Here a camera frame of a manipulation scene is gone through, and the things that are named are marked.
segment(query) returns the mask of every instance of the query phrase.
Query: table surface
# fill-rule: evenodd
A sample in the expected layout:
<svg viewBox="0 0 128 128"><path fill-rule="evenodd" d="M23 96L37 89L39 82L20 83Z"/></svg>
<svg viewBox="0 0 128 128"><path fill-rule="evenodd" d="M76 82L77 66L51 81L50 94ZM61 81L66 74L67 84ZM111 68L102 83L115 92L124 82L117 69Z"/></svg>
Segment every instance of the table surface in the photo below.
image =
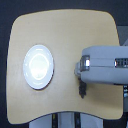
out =
<svg viewBox="0 0 128 128"><path fill-rule="evenodd" d="M54 75L43 90L32 89L23 75L27 51L45 45L54 58ZM79 95L75 64L84 48L119 45L116 25L106 12L90 10L44 11L15 20L7 60L7 116L12 124L29 122L43 115L76 111L104 119L123 113L123 87L88 84L87 95Z"/></svg>

